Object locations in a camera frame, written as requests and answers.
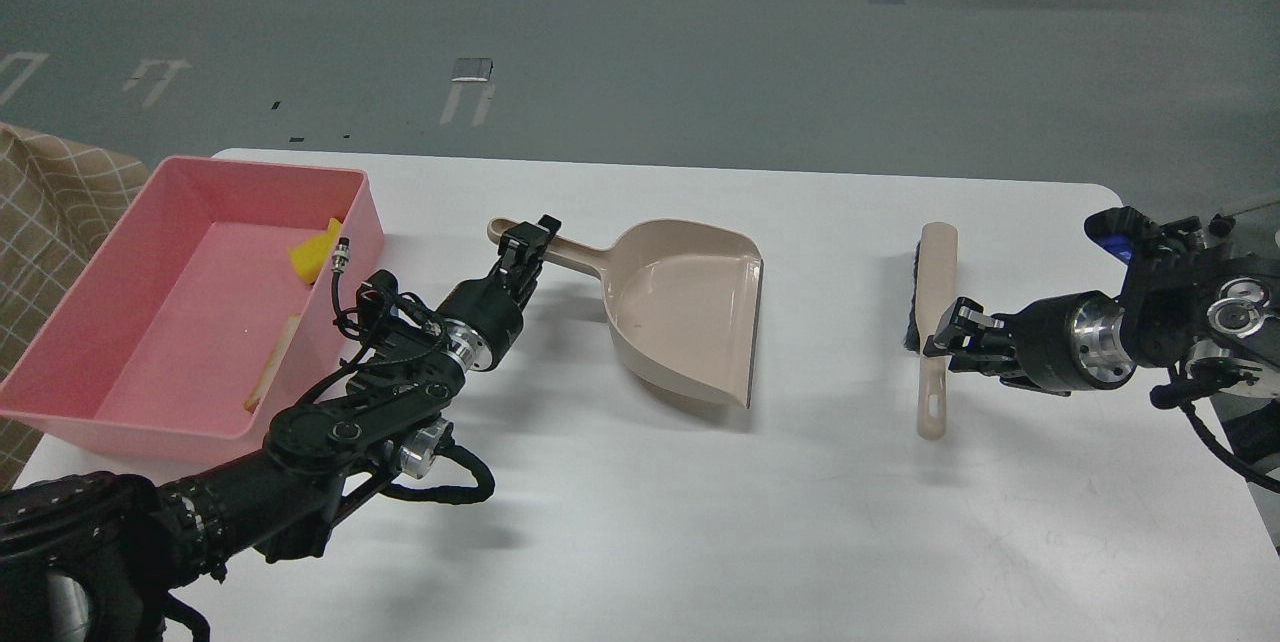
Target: white table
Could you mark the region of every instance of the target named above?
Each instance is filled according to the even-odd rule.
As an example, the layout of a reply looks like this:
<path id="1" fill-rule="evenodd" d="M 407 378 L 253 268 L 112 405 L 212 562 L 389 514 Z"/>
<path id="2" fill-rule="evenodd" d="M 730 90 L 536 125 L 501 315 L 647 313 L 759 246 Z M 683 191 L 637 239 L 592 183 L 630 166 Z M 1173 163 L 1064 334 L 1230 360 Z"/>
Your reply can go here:
<path id="1" fill-rule="evenodd" d="M 960 229 L 961 294 L 1016 311 L 1114 294 L 1097 185 L 228 150 L 369 171 L 381 263 L 428 303 L 494 260 L 489 217 L 739 229 L 765 261 L 753 409 L 660 402 L 617 364 L 594 279 L 548 265 L 525 334 L 448 409 L 493 466 L 476 506 L 370 501 L 321 560 L 230 564 L 179 597 L 219 639 L 1275 639 L 1280 565 L 1244 483 L 1157 373 L 1062 400 L 950 379 L 915 435 L 900 347 L 923 223 Z M 1206 408 L 1206 418 L 1211 417 Z M 20 483 L 104 459 L 46 437 Z M 461 481 L 433 471 L 435 483 Z"/>

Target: brush handle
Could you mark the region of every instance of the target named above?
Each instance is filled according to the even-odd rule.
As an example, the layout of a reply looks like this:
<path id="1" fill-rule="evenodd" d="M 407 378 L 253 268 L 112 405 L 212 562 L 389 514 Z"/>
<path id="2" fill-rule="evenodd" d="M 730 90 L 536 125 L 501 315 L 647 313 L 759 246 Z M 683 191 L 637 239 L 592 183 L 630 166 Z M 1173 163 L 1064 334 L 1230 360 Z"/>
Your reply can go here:
<path id="1" fill-rule="evenodd" d="M 941 440 L 947 432 L 946 358 L 920 358 L 920 400 L 915 408 L 915 432 L 925 440 Z"/>
<path id="2" fill-rule="evenodd" d="M 915 265 L 915 325 L 920 329 L 922 345 L 956 299 L 957 237 L 956 228 L 947 223 L 928 223 L 920 231 L 920 253 Z M 925 440 L 938 440 L 947 431 L 946 373 L 946 358 L 920 358 L 915 431 Z"/>

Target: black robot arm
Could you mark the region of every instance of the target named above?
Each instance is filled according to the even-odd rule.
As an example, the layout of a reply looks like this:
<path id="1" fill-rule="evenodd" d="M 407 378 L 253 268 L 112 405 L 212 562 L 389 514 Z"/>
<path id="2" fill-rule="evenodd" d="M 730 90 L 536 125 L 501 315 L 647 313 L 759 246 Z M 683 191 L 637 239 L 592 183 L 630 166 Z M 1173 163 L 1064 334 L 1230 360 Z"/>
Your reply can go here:
<path id="1" fill-rule="evenodd" d="M 1052 297 L 1015 315 L 984 315 L 959 297 L 924 354 L 951 356 L 951 372 L 1061 396 L 1115 390 L 1138 367 L 1169 370 L 1152 404 L 1184 411 L 1216 457 L 1280 492 L 1219 445 L 1193 407 L 1213 393 L 1280 396 L 1280 260 L 1207 246 L 1197 217 L 1157 224 L 1134 208 L 1094 214 L 1084 233 L 1126 265 L 1120 295 Z"/>
<path id="2" fill-rule="evenodd" d="M 513 226 L 489 274 L 435 309 L 402 294 L 385 270 L 362 283 L 353 308 L 338 309 L 340 240 L 335 324 L 360 350 L 275 414 L 262 450 L 160 487 L 102 472 L 0 495 L 0 639 L 155 641 L 165 619 L 206 639 L 205 619 L 169 591 L 201 574 L 221 581 L 238 551 L 256 547 L 269 563 L 319 558 L 333 528 L 379 494 L 488 499 L 493 474 L 454 442 L 442 412 L 468 370 L 493 370 L 511 349 L 558 229 L 553 217 Z M 346 377 L 346 395 L 317 402 Z M 436 457 L 471 472 L 475 486 L 393 482 L 421 478 Z M 361 473 L 369 478 L 344 492 Z"/>

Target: plaid fabric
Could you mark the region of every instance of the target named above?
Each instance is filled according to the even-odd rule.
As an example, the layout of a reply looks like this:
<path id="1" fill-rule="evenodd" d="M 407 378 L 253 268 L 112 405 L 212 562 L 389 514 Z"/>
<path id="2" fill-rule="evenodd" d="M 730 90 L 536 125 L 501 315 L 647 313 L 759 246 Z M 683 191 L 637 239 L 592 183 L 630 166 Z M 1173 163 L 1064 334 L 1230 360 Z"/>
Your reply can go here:
<path id="1" fill-rule="evenodd" d="M 0 123 L 0 379 L 141 191 L 131 156 Z"/>
<path id="2" fill-rule="evenodd" d="M 41 434 L 13 419 L 0 419 L 0 492 L 13 487 Z"/>

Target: blue part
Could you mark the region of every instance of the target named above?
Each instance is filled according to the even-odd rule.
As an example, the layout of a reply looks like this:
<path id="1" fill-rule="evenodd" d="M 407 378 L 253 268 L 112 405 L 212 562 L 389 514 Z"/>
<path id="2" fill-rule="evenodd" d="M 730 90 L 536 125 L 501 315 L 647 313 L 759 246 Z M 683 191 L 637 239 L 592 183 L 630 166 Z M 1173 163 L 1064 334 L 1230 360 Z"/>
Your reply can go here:
<path id="1" fill-rule="evenodd" d="M 1129 240 L 1129 237 L 1102 237 L 1100 240 L 1094 242 L 1097 242 L 1102 249 L 1106 249 L 1107 254 L 1114 256 L 1114 258 L 1120 260 L 1120 262 L 1129 263 L 1129 260 L 1133 260 L 1133 242 Z"/>

